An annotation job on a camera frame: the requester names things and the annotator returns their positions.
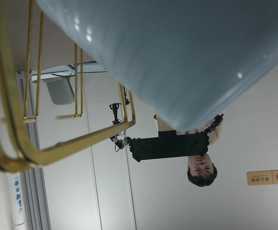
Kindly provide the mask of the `seated person beige clothes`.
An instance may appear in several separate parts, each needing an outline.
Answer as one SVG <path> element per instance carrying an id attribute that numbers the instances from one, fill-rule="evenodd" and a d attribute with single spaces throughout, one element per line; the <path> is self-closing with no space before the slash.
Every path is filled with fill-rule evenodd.
<path id="1" fill-rule="evenodd" d="M 177 131 L 159 116 L 155 115 L 158 136 L 154 138 L 133 138 L 129 141 L 133 158 L 153 160 L 175 157 L 187 157 L 188 180 L 198 186 L 211 185 L 217 177 L 217 168 L 208 155 L 209 146 L 218 141 L 223 114 L 191 131 Z"/>

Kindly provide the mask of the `wooden wall sign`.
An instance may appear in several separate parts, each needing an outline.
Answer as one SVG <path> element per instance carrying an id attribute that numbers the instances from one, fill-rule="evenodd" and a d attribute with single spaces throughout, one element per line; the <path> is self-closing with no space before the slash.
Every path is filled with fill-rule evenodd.
<path id="1" fill-rule="evenodd" d="M 278 184 L 278 170 L 247 172 L 248 185 Z"/>

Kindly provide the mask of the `grey office chair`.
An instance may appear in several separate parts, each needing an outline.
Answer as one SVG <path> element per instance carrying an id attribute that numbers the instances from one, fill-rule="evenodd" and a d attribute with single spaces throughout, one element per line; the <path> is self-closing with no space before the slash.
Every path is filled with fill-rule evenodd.
<path id="1" fill-rule="evenodd" d="M 69 78 L 43 79 L 48 88 L 50 98 L 55 105 L 67 105 L 75 101 L 75 95 Z"/>

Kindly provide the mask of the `light blue cup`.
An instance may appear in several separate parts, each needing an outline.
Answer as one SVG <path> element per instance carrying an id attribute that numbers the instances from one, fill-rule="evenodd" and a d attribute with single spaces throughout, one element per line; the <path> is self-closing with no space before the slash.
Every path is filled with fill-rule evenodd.
<path id="1" fill-rule="evenodd" d="M 173 128 L 198 128 L 278 64 L 278 0 L 40 0 Z"/>

